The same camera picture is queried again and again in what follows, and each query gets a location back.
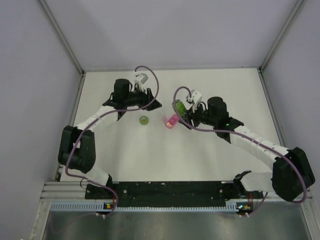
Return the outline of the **green pill bottle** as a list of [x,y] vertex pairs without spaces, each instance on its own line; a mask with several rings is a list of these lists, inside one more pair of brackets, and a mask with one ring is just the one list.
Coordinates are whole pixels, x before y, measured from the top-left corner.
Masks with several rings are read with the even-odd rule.
[[187,112],[187,109],[186,109],[184,103],[183,103],[180,99],[177,99],[177,100],[175,100],[175,101],[173,102],[173,106],[176,107],[178,114],[179,114],[182,118],[184,118],[184,117],[185,117],[185,114],[186,114],[186,112]]

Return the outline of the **green bottle cap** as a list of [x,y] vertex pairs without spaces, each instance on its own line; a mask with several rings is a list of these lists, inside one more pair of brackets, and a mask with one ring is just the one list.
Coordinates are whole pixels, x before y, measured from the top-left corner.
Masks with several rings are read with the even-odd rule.
[[147,125],[149,123],[149,118],[147,116],[141,116],[139,118],[139,123],[143,126]]

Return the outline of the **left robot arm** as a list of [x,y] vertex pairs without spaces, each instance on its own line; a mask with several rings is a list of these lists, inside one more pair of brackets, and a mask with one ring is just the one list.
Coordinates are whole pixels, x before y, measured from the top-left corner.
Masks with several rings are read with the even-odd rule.
[[152,111],[162,107],[152,90],[144,86],[147,80],[144,73],[136,74],[133,83],[128,79],[117,79],[109,99],[95,114],[76,126],[66,126],[62,131],[58,163],[93,181],[102,198],[109,198],[114,187],[112,177],[98,166],[95,138],[126,112]]

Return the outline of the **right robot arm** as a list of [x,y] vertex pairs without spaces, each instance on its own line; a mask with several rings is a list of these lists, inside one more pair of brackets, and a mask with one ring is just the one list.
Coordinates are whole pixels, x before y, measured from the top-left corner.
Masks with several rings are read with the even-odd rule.
[[252,191],[275,193],[292,202],[316,179],[306,153],[299,147],[293,149],[272,143],[248,129],[244,123],[231,117],[221,97],[211,97],[204,104],[201,99],[187,97],[190,109],[183,115],[189,128],[200,124],[213,128],[217,136],[237,146],[264,163],[269,171],[246,170],[233,179],[233,192],[245,198]]

